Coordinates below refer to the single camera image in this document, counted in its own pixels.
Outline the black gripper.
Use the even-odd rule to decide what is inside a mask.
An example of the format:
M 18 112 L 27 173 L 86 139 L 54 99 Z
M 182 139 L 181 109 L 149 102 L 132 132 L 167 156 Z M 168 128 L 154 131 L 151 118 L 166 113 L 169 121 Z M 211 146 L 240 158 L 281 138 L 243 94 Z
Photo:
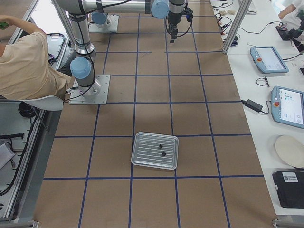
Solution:
M 168 32 L 171 36 L 170 43 L 174 43 L 174 41 L 177 39 L 178 35 L 178 29 L 177 25 L 181 21 L 181 16 L 167 16 L 167 22 L 168 22 Z

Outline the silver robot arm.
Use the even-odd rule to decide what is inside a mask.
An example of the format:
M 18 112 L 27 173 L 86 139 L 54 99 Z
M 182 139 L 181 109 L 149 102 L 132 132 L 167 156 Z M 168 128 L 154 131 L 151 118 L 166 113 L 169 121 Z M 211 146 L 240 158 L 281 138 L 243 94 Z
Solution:
M 178 36 L 177 25 L 181 17 L 186 12 L 185 0 L 153 0 L 151 4 L 151 14 L 157 19 L 167 17 L 168 34 L 170 43 L 174 43 Z
M 154 0 L 54 0 L 52 3 L 71 38 L 76 58 L 69 68 L 78 85 L 78 93 L 70 100 L 82 99 L 85 102 L 97 102 L 103 90 L 102 79 L 109 75 L 95 73 L 96 50 L 89 34 L 88 16 L 95 17 L 94 23 L 100 23 L 107 13 L 144 13 L 155 15 Z

